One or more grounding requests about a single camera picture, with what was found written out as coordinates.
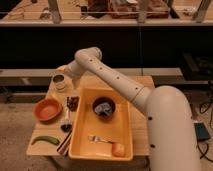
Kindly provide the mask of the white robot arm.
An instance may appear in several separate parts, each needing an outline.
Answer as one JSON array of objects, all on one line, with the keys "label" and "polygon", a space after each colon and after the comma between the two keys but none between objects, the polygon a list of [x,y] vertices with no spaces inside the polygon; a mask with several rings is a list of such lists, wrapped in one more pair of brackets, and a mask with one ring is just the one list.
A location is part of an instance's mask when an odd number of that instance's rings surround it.
[{"label": "white robot arm", "polygon": [[73,79],[90,71],[147,117],[151,171],[201,171],[192,112],[175,87],[150,89],[101,62],[97,47],[81,49],[67,65]]}]

